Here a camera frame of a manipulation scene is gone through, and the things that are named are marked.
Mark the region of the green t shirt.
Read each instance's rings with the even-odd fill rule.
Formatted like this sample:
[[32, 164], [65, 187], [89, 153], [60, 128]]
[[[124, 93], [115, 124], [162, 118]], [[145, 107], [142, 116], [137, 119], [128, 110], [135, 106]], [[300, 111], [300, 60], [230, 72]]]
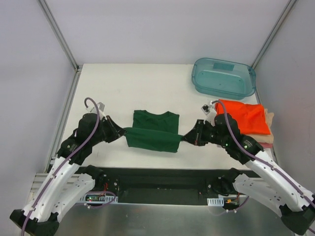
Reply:
[[135, 110], [133, 124], [126, 127], [127, 145], [159, 152], [176, 153], [182, 135], [179, 132], [178, 114], [167, 111], [163, 114], [152, 114], [146, 110]]

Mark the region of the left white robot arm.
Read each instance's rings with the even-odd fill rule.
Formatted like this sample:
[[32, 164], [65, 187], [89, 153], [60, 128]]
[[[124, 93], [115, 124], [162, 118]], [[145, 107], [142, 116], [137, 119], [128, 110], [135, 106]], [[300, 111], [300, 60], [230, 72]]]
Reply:
[[78, 179], [64, 190], [67, 181], [101, 142], [111, 143], [126, 133], [110, 116], [85, 114], [73, 133], [65, 139], [57, 158], [39, 190], [23, 209], [15, 209], [10, 220], [21, 233], [31, 236], [52, 236], [65, 214], [88, 192], [102, 194], [106, 187], [105, 173], [93, 165], [87, 166]]

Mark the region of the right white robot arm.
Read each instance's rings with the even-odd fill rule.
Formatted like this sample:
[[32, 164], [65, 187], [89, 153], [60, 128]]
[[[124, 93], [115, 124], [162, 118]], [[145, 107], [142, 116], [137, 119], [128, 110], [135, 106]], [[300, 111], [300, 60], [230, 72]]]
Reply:
[[263, 180], [256, 182], [235, 168], [215, 180], [212, 190], [228, 196], [245, 194], [271, 209], [295, 234], [304, 235], [315, 221], [315, 195], [286, 174], [252, 137], [241, 134], [231, 115], [218, 115], [215, 124], [199, 119], [183, 141], [195, 146], [215, 144]]

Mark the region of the orange folded t shirt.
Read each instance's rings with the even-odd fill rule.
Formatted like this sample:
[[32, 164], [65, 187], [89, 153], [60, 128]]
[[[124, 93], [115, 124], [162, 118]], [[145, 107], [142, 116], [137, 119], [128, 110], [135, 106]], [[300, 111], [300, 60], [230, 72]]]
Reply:
[[245, 104], [238, 101], [220, 99], [228, 114], [237, 121], [238, 128], [242, 134], [270, 135], [266, 123], [265, 110], [259, 104]]

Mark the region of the beige folded t shirt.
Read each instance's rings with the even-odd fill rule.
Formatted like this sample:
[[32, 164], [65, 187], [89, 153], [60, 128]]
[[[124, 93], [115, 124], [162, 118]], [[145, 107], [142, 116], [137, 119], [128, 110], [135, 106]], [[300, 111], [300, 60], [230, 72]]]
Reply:
[[259, 143], [265, 143], [272, 145], [274, 142], [274, 135], [271, 130], [274, 113], [268, 112], [268, 109], [264, 109], [265, 112], [265, 122], [269, 128], [270, 134], [269, 135], [258, 135], [258, 134], [250, 134], [249, 136], [254, 138]]

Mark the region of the pink folded t shirt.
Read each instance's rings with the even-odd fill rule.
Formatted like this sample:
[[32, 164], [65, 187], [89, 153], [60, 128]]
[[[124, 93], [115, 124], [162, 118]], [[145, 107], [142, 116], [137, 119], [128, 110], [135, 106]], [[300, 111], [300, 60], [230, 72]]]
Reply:
[[270, 143], [260, 143], [260, 145], [264, 148], [272, 148], [273, 147], [273, 144], [270, 144]]

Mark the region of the teal plastic bin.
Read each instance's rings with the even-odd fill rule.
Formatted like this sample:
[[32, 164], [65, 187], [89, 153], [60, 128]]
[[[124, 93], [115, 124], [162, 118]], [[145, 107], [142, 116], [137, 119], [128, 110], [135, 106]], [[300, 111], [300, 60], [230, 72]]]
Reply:
[[241, 100], [256, 92], [256, 73], [246, 64], [201, 58], [192, 68], [191, 81], [202, 94]]

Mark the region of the left aluminium side rail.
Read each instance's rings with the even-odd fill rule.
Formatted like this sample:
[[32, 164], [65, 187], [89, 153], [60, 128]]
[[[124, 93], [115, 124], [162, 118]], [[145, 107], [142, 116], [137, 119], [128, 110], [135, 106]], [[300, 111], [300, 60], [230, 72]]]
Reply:
[[74, 72], [25, 70], [12, 73], [13, 192], [9, 211], [27, 202], [37, 172], [44, 169], [61, 119]]

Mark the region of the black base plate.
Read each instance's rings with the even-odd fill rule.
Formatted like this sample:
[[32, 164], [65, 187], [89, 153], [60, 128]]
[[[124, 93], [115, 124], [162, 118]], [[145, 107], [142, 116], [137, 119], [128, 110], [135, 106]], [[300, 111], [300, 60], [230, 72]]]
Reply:
[[[119, 203], [204, 206], [207, 198], [241, 194], [223, 196], [212, 190], [228, 170], [100, 169], [107, 187], [102, 194], [118, 197]], [[257, 177], [252, 171], [244, 173], [253, 180]]]

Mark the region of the left aluminium frame post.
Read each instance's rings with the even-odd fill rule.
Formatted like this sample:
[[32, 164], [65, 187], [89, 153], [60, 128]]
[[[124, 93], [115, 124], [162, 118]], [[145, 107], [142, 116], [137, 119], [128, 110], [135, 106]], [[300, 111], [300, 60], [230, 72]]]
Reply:
[[48, 3], [46, 0], [37, 0], [36, 1], [42, 10], [48, 24], [50, 25], [55, 38], [57, 39], [59, 45], [61, 46], [61, 49], [63, 50], [64, 54], [66, 55], [68, 61], [70, 62], [71, 66], [73, 67], [75, 72], [78, 72], [81, 70], [81, 65], [78, 64], [77, 60], [75, 59]]

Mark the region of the aluminium frame post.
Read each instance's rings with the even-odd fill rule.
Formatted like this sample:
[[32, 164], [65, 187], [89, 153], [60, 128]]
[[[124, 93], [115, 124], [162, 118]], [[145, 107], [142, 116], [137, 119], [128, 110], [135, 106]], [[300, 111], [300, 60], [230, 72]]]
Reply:
[[254, 61], [252, 63], [252, 68], [253, 69], [256, 69], [256, 67], [258, 66], [259, 62], [261, 61], [261, 59], [263, 58], [263, 56], [267, 52], [269, 46], [272, 44], [273, 40], [277, 36], [278, 32], [280, 31], [280, 29], [282, 28], [282, 26], [284, 25], [285, 21], [287, 20], [287, 18], [289, 17], [290, 13], [292, 12], [292, 10], [294, 9], [294, 7], [296, 6], [296, 4], [298, 2], [299, 2], [299, 0], [289, 0], [286, 3], [286, 5], [285, 5], [284, 9], [282, 10], [280, 16], [276, 20], [274, 26], [272, 27], [272, 29], [269, 32], [267, 38], [265, 39], [264, 43], [262, 44], [262, 47], [260, 48], [258, 54], [256, 55], [256, 57], [255, 57], [255, 59], [254, 59]]
[[50, 25], [55, 38], [57, 39], [59, 45], [61, 46], [61, 49], [63, 50], [64, 54], [66, 55], [68, 61], [70, 62], [71, 66], [73, 67], [75, 72], [78, 72], [81, 70], [81, 65], [78, 64], [77, 60], [75, 59], [48, 3], [46, 0], [37, 0], [36, 1], [42, 10], [48, 24]]

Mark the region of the right aluminium frame post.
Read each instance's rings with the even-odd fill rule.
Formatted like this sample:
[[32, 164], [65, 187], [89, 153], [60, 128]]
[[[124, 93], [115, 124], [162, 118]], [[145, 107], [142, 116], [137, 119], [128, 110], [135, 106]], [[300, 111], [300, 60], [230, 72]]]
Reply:
[[269, 32], [267, 38], [265, 39], [264, 43], [262, 44], [262, 47], [260, 48], [258, 54], [256, 55], [256, 57], [255, 57], [255, 59], [254, 59], [254, 61], [252, 63], [252, 68], [253, 69], [256, 69], [256, 67], [258, 66], [259, 62], [261, 61], [261, 59], [263, 58], [263, 56], [267, 52], [269, 46], [272, 44], [273, 40], [277, 36], [278, 32], [280, 31], [280, 29], [282, 28], [282, 26], [284, 25], [285, 21], [287, 20], [287, 18], [289, 17], [290, 13], [292, 12], [292, 10], [294, 9], [294, 7], [296, 6], [296, 4], [298, 2], [299, 2], [299, 0], [289, 0], [286, 3], [286, 5], [285, 5], [284, 9], [282, 10], [280, 16], [276, 20], [274, 26], [272, 27], [272, 29]]

